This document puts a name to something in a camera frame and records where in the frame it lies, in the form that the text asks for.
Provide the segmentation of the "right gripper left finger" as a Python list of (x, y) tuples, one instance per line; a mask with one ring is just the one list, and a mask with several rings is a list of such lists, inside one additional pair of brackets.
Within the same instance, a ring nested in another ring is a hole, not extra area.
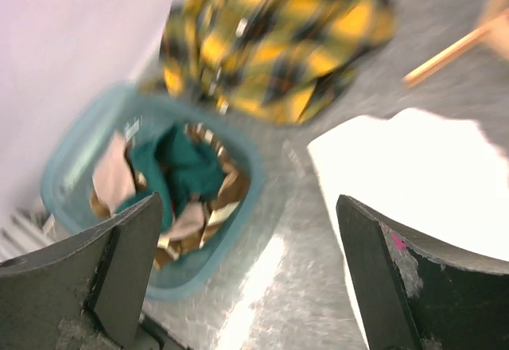
[(160, 233), (149, 196), (77, 235), (1, 264), (3, 349), (157, 349), (140, 325)]

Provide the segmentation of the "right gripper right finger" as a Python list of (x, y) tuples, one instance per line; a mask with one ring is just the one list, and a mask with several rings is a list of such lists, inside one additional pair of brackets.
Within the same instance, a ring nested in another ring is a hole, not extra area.
[(370, 349), (506, 349), (508, 263), (341, 195), (347, 269)]

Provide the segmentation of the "brown striped sock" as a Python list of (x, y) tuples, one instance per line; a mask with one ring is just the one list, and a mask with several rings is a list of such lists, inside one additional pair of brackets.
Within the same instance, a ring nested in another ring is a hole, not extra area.
[(194, 142), (206, 143), (213, 149), (225, 175), (215, 199), (205, 202), (200, 201), (197, 196), (190, 198), (189, 202), (199, 201), (205, 205), (206, 219), (199, 242), (195, 247), (185, 251), (189, 252), (202, 248), (217, 233), (239, 203), (244, 200), (251, 180), (238, 167), (220, 139), (203, 124), (188, 124), (185, 126), (185, 133)]

